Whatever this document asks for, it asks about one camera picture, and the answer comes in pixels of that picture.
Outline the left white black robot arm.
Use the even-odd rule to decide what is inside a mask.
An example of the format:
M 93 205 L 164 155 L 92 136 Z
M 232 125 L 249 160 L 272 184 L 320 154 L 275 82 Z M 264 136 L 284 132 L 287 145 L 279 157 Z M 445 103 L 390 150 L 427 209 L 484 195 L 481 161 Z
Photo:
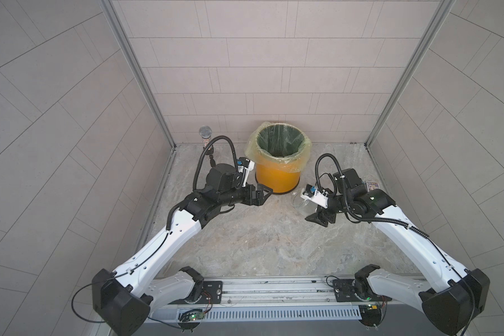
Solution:
M 199 188 L 197 180 L 207 155 L 203 151 L 193 177 L 193 191 L 171 208 L 165 229 L 114 271 L 101 269 L 88 284 L 92 308 L 99 316 L 97 323 L 108 325 L 117 335 L 133 335 L 156 308 L 176 300 L 199 300 L 204 278 L 196 270 L 184 267 L 171 277 L 157 280 L 159 271 L 189 239 L 222 214 L 222 207 L 260 207 L 273 193 L 262 184 L 247 182 L 254 163 L 237 157 L 229 137 L 214 137 L 205 148 L 212 148 L 218 141 L 229 144 L 232 164 L 215 165 L 205 187 Z

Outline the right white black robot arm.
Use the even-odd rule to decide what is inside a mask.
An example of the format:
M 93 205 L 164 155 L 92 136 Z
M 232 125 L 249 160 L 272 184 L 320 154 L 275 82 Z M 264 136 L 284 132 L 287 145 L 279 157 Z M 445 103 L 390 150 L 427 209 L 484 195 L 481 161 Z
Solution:
M 396 201 L 381 189 L 368 190 L 354 169 L 342 169 L 331 153 L 315 163 L 315 185 L 307 185 L 301 198 L 316 204 L 306 221 L 328 227 L 338 214 L 354 224 L 368 223 L 382 231 L 417 266 L 423 280 L 392 274 L 369 264 L 354 275 L 351 285 L 334 279 L 328 285 L 364 302 L 361 323 L 378 327 L 390 299 L 422 312 L 446 335 L 464 335 L 484 311 L 490 279 L 480 269 L 469 270 L 444 252 L 415 226 Z

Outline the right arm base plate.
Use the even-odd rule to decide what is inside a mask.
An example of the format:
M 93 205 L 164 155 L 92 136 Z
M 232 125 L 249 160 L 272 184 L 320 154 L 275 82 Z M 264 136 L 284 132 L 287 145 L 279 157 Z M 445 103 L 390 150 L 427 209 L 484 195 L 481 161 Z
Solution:
M 337 302 L 391 302 L 393 299 L 382 295 L 368 295 L 361 297 L 357 294 L 354 279 L 332 279 L 328 285 L 333 289 Z

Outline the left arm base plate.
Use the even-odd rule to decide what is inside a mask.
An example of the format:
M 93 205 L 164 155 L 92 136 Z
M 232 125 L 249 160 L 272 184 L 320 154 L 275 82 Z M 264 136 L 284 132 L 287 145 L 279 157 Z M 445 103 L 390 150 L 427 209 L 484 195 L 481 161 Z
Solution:
M 223 291 L 222 281 L 209 281 L 204 280 L 202 285 L 202 292 L 200 297 L 196 301 L 191 301 L 188 299 L 175 300 L 171 302 L 171 305 L 206 305 L 208 302 L 210 304 L 220 304 L 221 296 Z

